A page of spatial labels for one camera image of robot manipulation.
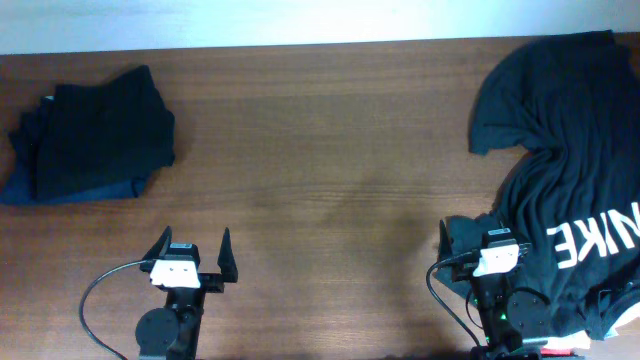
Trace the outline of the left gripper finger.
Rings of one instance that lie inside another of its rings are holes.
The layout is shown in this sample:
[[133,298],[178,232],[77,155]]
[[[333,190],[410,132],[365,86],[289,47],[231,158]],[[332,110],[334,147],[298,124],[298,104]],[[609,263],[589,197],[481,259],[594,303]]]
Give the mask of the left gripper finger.
[[143,260],[150,261],[163,257],[166,254],[167,248],[171,244],[172,229],[167,226],[156,243],[146,252],[142,257]]
[[223,282],[236,283],[238,281],[238,268],[232,250],[229,228],[225,229],[222,237],[217,265],[220,268],[220,274]]

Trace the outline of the black Nike t-shirt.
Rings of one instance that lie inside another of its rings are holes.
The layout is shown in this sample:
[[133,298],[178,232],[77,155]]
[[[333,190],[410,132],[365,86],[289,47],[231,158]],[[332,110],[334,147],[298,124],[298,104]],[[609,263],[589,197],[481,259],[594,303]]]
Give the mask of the black Nike t-shirt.
[[549,36],[483,82],[469,149],[527,158],[489,213],[451,217],[454,254],[508,228],[530,244],[514,280],[551,303],[554,337],[607,338],[639,301],[639,80],[609,31]]

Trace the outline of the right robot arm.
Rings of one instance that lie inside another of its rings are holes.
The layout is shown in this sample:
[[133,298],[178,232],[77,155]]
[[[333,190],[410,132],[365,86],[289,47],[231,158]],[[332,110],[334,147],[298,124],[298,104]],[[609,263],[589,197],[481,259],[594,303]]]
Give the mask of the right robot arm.
[[508,228],[490,230],[480,244],[464,252],[453,250],[453,240],[440,224],[439,261],[451,270],[451,280],[470,286],[466,299],[474,300],[486,343],[470,350],[471,359],[540,359],[546,343],[549,302],[530,288],[511,281],[523,268],[530,245],[520,243]]

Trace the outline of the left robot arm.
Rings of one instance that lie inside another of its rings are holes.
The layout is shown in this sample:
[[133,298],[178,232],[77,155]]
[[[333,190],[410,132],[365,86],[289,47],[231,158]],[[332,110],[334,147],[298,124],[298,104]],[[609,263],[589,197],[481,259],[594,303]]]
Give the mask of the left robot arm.
[[201,273],[199,249],[192,243],[172,241],[166,227],[157,242],[142,258],[140,270],[152,286],[166,293],[162,307],[145,313],[137,323],[136,342],[140,359],[196,358],[205,298],[222,293],[225,285],[238,281],[231,234],[223,233],[217,258],[217,273]]

